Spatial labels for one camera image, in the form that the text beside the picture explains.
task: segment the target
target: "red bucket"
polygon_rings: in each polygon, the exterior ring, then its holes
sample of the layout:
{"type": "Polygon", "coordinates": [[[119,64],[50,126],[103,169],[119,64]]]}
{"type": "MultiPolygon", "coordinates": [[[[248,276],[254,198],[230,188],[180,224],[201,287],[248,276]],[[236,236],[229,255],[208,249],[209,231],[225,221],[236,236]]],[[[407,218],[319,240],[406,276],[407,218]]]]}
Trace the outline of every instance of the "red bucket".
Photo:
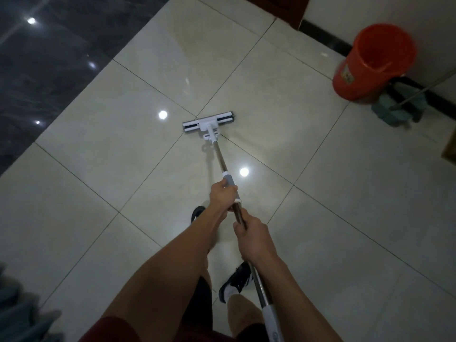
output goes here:
{"type": "Polygon", "coordinates": [[[353,48],[339,66],[332,85],[349,101],[383,90],[388,80],[405,74],[416,57],[411,36],[392,24],[374,24],[356,36],[353,48]]]}

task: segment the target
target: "shirt sleeve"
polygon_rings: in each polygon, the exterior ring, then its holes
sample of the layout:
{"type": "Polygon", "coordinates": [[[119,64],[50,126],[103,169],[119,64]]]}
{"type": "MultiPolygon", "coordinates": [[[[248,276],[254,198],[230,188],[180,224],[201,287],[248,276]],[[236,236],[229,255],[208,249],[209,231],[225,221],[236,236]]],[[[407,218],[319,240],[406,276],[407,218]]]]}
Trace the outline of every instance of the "shirt sleeve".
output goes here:
{"type": "Polygon", "coordinates": [[[141,342],[129,323],[118,317],[104,317],[87,331],[79,342],[141,342]]]}

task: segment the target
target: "hand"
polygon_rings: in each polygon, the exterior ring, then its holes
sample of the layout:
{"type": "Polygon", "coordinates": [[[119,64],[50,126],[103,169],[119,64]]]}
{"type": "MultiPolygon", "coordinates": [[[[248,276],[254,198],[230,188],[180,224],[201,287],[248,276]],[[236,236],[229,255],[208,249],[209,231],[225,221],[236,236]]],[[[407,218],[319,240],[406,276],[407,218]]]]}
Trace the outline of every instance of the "hand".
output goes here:
{"type": "Polygon", "coordinates": [[[238,191],[236,185],[225,187],[226,184],[227,180],[225,178],[216,182],[212,185],[211,193],[209,194],[209,204],[224,212],[234,204],[238,191]]]}
{"type": "Polygon", "coordinates": [[[266,263],[278,258],[268,226],[259,218],[251,216],[244,208],[241,209],[241,213],[247,224],[247,230],[237,222],[233,224],[233,227],[242,259],[251,262],[256,267],[268,266],[266,263]]]}

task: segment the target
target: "black shoe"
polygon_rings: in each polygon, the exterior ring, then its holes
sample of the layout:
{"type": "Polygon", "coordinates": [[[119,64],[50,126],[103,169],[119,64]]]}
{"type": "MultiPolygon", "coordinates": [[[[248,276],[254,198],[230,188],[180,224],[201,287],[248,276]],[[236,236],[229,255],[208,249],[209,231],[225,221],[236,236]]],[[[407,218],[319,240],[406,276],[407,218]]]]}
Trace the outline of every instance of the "black shoe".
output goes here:
{"type": "Polygon", "coordinates": [[[196,207],[195,210],[193,210],[193,213],[191,214],[191,223],[193,223],[195,218],[197,218],[199,215],[201,215],[201,213],[204,210],[206,210],[205,207],[202,207],[202,206],[196,207]]]}
{"type": "Polygon", "coordinates": [[[251,275],[252,272],[250,271],[250,266],[247,264],[247,262],[243,262],[241,265],[239,265],[234,274],[230,276],[228,281],[226,281],[218,291],[218,298],[220,301],[226,304],[225,298],[223,296],[225,295],[225,288],[227,285],[232,285],[240,293],[242,289],[246,287],[246,285],[248,285],[250,282],[251,275]]]}

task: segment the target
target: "brown wooden door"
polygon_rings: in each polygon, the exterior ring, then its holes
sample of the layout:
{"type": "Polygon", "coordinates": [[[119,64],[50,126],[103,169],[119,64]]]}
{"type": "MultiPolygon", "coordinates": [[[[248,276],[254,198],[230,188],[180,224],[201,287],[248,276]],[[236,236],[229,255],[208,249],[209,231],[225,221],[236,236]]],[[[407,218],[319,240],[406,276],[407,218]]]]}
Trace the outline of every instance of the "brown wooden door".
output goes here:
{"type": "Polygon", "coordinates": [[[247,0],[298,29],[309,0],[247,0]]]}

